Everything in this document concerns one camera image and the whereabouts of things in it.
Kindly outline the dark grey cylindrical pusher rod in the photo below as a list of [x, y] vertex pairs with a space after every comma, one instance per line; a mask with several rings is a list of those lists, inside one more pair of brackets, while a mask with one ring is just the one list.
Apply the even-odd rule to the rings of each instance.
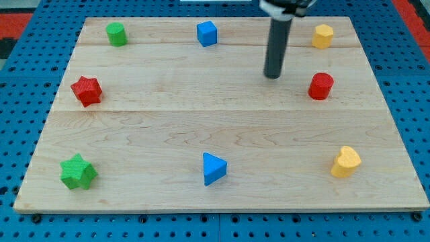
[[269, 79], [280, 77], [292, 20], [271, 19], [263, 74]]

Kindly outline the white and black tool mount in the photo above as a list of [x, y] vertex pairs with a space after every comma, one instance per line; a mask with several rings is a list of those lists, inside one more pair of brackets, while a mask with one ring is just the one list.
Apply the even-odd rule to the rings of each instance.
[[259, 8], [280, 22], [304, 17], [316, 5], [316, 0], [260, 0]]

